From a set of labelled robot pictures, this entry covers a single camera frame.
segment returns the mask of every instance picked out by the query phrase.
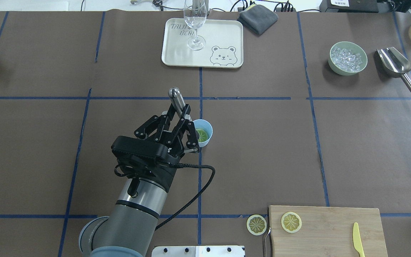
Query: cutting board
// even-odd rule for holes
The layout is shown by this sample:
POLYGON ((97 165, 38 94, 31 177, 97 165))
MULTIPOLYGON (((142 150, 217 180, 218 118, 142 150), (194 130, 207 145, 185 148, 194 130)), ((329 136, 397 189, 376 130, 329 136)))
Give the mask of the cutting board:
POLYGON ((273 257, 359 257, 353 246, 353 223, 359 224, 367 257, 388 257, 380 211, 376 208, 269 206, 273 257), (289 212, 300 216, 302 226, 288 233, 281 226, 289 212))

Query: bear drawing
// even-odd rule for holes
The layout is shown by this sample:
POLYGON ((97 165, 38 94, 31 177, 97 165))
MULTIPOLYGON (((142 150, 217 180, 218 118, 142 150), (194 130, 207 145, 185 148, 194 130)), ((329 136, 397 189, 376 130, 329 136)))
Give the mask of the bear drawing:
POLYGON ((237 57, 235 56, 235 47, 212 47, 212 56, 210 57, 210 62, 212 62, 214 66, 233 66, 237 62, 237 57))

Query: wine glass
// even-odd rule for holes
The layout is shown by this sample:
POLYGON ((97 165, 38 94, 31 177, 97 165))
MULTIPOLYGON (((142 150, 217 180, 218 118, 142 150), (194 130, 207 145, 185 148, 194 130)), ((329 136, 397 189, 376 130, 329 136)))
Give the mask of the wine glass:
POLYGON ((183 17, 186 24, 195 30, 194 36, 188 39, 188 47, 191 50, 197 51, 204 48, 206 40, 202 36, 198 36, 198 28, 200 28, 207 19, 207 9, 205 0, 185 0, 183 9, 183 17))

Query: glass base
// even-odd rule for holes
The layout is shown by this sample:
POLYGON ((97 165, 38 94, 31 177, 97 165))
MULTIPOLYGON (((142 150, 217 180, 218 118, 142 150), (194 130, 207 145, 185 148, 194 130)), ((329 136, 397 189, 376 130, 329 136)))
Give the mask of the glass base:
POLYGON ((188 39, 188 47, 191 50, 198 51, 204 48, 206 45, 206 40, 202 36, 192 36, 188 39))

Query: light blue cup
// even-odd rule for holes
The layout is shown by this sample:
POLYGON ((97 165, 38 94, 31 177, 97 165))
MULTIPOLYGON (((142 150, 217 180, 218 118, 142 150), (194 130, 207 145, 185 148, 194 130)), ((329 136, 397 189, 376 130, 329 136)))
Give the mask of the light blue cup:
POLYGON ((196 129, 203 129, 207 132, 207 135, 209 136, 209 138, 204 141, 204 142, 199 142, 199 147, 204 147, 209 143, 210 138, 212 137, 213 134, 213 128, 212 125, 210 125, 210 123, 207 120, 203 120, 203 119, 197 119, 195 121, 193 121, 194 123, 194 127, 196 129))
POLYGON ((329 67, 331 67, 331 69, 335 73, 337 73, 338 75, 343 75, 343 76, 350 76, 350 75, 354 75, 358 73, 358 72, 348 72, 348 71, 342 70, 336 64, 333 63, 333 60, 331 59, 331 52, 333 51, 335 47, 340 47, 341 49, 349 49, 355 54, 358 54, 358 53, 361 54, 362 64, 358 72, 361 72, 362 70, 364 70, 364 68, 366 68, 367 66, 366 52, 364 52, 364 50, 362 50, 362 48, 360 48, 359 45, 355 43, 348 42, 348 41, 342 41, 342 42, 337 42, 336 44, 334 44, 329 50, 329 58, 328 58, 329 67))

